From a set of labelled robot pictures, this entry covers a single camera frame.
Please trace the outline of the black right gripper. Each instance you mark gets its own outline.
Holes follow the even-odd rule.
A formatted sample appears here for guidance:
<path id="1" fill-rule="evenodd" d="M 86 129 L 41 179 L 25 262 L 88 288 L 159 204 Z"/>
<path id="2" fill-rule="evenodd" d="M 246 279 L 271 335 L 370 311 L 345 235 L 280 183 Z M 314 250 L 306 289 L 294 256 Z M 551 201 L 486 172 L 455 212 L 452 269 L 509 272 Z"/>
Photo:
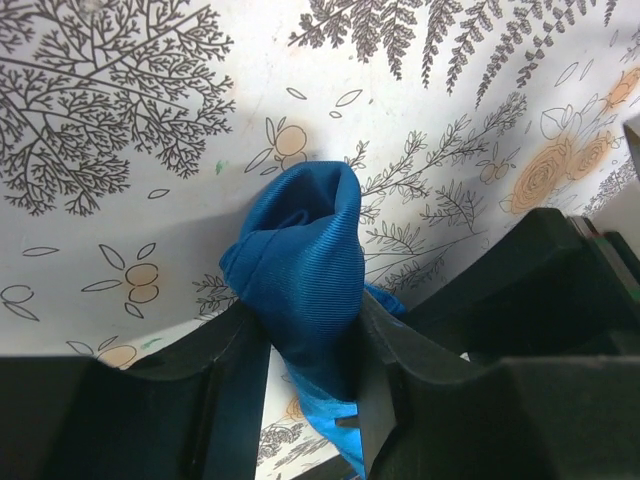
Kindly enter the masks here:
<path id="1" fill-rule="evenodd" d="M 404 318 L 473 360 L 639 349 L 639 259 L 616 231 L 535 208 Z"/>

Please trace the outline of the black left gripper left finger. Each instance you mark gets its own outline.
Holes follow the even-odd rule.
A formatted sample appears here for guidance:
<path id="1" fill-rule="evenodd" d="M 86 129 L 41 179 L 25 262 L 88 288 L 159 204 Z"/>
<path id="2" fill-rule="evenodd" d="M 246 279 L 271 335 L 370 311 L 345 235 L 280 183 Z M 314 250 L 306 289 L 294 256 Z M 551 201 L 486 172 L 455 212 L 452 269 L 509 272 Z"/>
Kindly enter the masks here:
<path id="1" fill-rule="evenodd" d="M 88 357 L 1 361 L 5 479 L 250 479 L 269 364 L 235 303 L 120 370 Z"/>

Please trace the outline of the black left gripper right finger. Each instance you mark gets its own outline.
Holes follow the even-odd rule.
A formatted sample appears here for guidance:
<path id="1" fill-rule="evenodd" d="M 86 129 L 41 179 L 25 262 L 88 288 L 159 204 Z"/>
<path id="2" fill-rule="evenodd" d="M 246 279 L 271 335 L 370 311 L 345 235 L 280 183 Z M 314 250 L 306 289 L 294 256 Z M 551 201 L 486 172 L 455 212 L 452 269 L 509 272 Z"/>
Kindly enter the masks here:
<path id="1" fill-rule="evenodd" d="M 462 359 L 365 295 L 358 419 L 370 479 L 635 479 L 635 356 Z"/>

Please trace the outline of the blue cloth napkin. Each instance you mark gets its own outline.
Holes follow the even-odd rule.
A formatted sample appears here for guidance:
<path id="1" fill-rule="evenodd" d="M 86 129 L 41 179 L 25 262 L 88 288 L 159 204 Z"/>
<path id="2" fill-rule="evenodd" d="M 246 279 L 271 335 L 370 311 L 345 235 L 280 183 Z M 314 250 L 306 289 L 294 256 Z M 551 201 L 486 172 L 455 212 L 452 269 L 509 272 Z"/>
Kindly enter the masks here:
<path id="1" fill-rule="evenodd" d="M 364 280 L 360 208 L 360 184 L 346 163 L 296 164 L 267 186 L 219 265 L 283 358 L 306 419 L 363 475 L 359 429 L 335 423 L 357 413 L 348 331 L 364 293 L 396 317 L 406 309 Z"/>

